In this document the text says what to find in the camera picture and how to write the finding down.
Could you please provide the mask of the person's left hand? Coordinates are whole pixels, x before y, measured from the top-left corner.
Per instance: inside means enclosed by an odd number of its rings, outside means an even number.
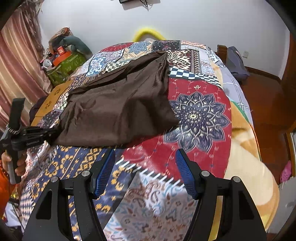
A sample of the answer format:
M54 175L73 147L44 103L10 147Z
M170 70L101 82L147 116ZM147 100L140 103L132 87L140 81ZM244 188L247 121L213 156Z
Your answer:
M14 170L17 176L21 177L25 174L26 158L27 158L27 152L23 151L18 161L16 162L16 168ZM7 152L3 152L1 155L1 162L2 162L3 169L11 176L12 171L9 170L9 164L12 164L12 165L14 164L13 158Z

